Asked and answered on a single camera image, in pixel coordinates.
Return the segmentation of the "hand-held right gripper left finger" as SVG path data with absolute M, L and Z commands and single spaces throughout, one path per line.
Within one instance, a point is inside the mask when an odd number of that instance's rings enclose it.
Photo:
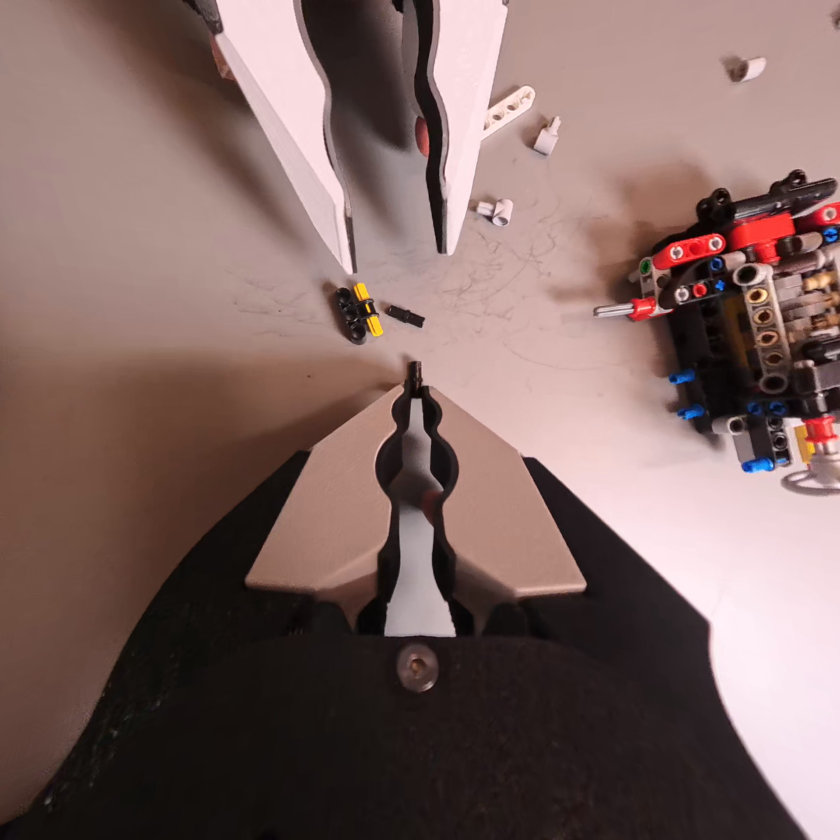
M 379 633 L 400 570 L 398 510 L 411 387 L 393 387 L 308 452 L 254 564 L 252 590 L 338 607 L 353 630 Z

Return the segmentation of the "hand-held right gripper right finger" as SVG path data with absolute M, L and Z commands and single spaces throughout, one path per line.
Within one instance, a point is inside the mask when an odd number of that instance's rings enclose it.
M 438 389 L 420 391 L 435 501 L 433 569 L 457 634 L 586 581 L 524 457 Z

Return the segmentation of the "partly built lego car chassis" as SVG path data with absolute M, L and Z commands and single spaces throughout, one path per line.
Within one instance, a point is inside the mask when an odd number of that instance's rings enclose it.
M 685 397 L 677 416 L 732 440 L 749 475 L 839 491 L 839 205 L 834 178 L 793 170 L 764 194 L 718 188 L 696 222 L 660 240 L 628 280 L 636 297 L 597 319 L 662 319 Z

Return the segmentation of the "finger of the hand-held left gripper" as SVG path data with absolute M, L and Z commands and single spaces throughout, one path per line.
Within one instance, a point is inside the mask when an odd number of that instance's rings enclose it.
M 356 272 L 350 195 L 334 147 L 332 95 L 302 2 L 219 1 L 215 36 L 312 225 Z
M 404 78 L 427 136 L 437 252 L 451 256 L 476 174 L 508 2 L 404 1 L 401 13 Z

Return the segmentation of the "white four-hole lego beam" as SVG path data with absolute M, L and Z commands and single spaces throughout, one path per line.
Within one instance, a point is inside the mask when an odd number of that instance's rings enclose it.
M 486 112 L 481 140 L 487 140 L 494 133 L 519 119 L 530 110 L 535 98 L 536 91 L 531 86 L 522 86 L 492 104 Z

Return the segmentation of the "yellow lego axle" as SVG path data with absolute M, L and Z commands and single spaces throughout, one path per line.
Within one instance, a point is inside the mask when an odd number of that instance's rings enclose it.
M 375 302 L 369 294 L 366 285 L 362 282 L 357 282 L 352 287 L 353 294 L 356 298 L 356 311 L 358 317 L 364 323 L 367 332 L 375 338 L 383 335 L 383 328 L 380 321 L 379 312 L 375 307 Z

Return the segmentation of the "black lego cross connector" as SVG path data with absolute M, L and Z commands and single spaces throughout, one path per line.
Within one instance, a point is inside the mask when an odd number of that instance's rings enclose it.
M 345 332 L 349 340 L 355 345 L 363 345 L 370 335 L 356 311 L 356 298 L 352 288 L 341 287 L 335 293 L 335 302 L 339 315 L 343 319 Z

